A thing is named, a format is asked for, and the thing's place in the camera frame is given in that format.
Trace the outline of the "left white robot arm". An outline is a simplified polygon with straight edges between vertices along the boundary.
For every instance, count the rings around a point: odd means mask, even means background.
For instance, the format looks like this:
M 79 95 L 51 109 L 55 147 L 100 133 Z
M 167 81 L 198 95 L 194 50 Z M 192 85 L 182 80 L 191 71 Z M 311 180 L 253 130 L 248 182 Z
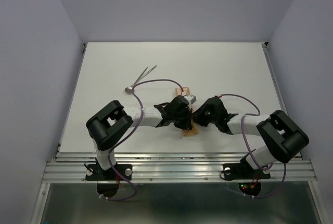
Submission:
M 93 139 L 98 173 L 104 179 L 111 179 L 116 173 L 114 148 L 129 128 L 141 126 L 165 127 L 173 124 L 182 130 L 192 128 L 193 95 L 176 96 L 171 102 L 152 107 L 124 107 L 117 100 L 108 103 L 86 122 L 86 128 Z

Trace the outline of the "silver metal spoon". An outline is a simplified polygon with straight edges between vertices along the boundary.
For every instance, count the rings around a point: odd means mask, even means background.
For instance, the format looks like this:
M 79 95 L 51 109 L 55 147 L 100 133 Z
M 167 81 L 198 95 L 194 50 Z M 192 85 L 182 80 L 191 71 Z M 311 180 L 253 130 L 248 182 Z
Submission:
M 148 67 L 146 67 L 143 72 L 138 76 L 138 78 L 135 80 L 135 82 L 131 85 L 128 86 L 124 89 L 124 91 L 127 94 L 131 94 L 134 91 L 134 86 L 136 84 L 138 84 L 145 76 L 147 76 L 149 73 L 151 73 L 155 68 L 157 67 L 157 65 L 153 66 L 152 68 L 148 69 Z

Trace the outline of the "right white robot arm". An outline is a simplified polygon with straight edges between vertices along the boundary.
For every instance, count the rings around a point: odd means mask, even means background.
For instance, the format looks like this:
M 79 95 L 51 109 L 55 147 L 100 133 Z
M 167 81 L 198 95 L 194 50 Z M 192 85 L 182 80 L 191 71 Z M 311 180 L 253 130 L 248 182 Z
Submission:
M 270 169 L 274 162 L 288 163 L 309 144 L 307 134 L 284 111 L 262 115 L 255 109 L 257 113 L 229 113 L 222 96 L 215 96 L 193 113 L 200 126 L 214 124 L 222 133 L 242 135 L 248 154 L 241 159 L 239 171 L 245 177 Z

